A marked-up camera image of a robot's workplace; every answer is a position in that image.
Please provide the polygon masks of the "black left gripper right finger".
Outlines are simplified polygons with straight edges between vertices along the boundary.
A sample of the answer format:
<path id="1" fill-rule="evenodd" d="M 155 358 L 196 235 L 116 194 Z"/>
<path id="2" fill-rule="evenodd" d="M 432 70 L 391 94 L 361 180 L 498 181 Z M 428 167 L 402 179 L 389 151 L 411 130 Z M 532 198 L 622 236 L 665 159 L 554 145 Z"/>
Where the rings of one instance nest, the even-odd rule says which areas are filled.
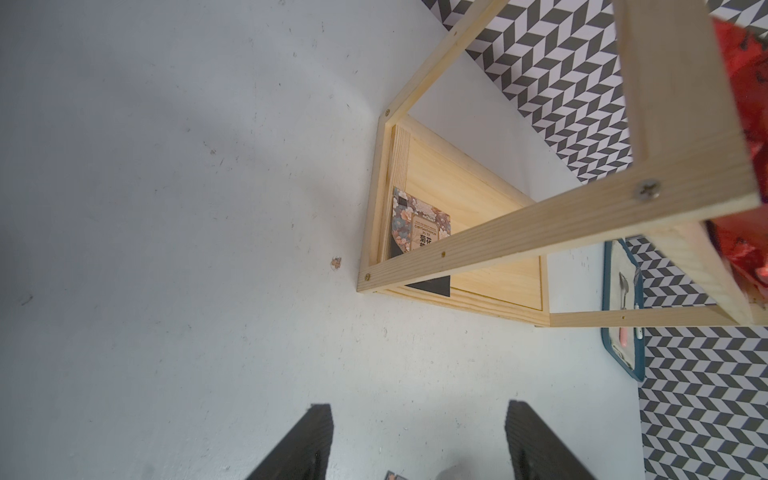
<path id="1" fill-rule="evenodd" d="M 505 433 L 515 479 L 595 480 L 528 403 L 509 402 Z"/>

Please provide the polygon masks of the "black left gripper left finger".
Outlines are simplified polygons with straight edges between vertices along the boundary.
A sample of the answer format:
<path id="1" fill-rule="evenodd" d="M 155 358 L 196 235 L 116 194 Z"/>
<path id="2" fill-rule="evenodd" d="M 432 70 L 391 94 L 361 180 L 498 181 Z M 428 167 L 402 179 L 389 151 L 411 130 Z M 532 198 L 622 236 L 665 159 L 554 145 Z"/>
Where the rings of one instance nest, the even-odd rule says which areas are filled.
<path id="1" fill-rule="evenodd" d="M 330 404 L 313 404 L 247 480 L 323 480 L 334 423 Z"/>

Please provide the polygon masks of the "light wooden two-tier shelf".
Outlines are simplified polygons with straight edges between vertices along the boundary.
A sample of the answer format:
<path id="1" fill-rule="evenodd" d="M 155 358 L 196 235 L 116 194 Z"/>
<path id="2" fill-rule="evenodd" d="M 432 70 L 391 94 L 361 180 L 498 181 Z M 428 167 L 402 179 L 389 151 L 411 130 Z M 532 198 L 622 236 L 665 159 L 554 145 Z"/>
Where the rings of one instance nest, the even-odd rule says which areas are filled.
<path id="1" fill-rule="evenodd" d="M 357 289 L 405 285 L 623 237 L 647 237 L 712 299 L 708 307 L 557 313 L 552 327 L 755 326 L 750 299 L 705 222 L 759 207 L 761 195 L 701 1 L 613 5 L 633 165 L 413 253 L 389 258 L 387 163 L 393 129 L 503 9 L 476 1 L 381 114 Z"/>

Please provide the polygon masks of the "brown tea bag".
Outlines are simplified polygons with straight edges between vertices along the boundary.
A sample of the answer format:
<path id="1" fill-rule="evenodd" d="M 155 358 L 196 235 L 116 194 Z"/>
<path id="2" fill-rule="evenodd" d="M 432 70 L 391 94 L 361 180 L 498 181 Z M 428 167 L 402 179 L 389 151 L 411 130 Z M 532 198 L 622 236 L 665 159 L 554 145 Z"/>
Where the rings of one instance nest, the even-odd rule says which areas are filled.
<path id="1" fill-rule="evenodd" d="M 442 210 L 393 188 L 390 257 L 428 246 L 451 235 L 451 218 Z"/>
<path id="2" fill-rule="evenodd" d="M 389 471 L 385 476 L 385 480 L 406 480 L 406 479 L 398 474 L 395 474 L 394 472 Z"/>

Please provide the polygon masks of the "red tea bag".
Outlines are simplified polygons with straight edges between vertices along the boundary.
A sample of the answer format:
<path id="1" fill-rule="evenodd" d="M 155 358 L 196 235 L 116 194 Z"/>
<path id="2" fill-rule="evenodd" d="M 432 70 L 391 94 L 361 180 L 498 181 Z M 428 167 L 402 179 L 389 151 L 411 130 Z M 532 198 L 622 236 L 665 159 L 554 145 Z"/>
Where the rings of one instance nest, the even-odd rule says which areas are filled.
<path id="1" fill-rule="evenodd" d="M 767 205 L 711 223 L 721 254 L 767 297 Z"/>
<path id="2" fill-rule="evenodd" d="M 712 19 L 762 201 L 767 202 L 767 43 L 751 31 Z"/>

